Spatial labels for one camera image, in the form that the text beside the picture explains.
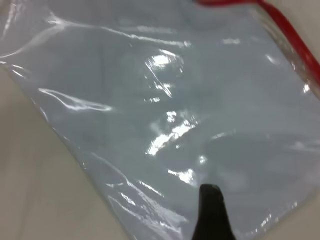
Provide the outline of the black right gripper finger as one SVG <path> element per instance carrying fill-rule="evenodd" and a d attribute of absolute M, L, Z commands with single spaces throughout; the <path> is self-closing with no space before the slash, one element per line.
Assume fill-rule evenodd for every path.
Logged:
<path fill-rule="evenodd" d="M 193 240 L 234 240 L 224 196 L 214 184 L 202 184 L 199 188 L 198 218 Z"/>

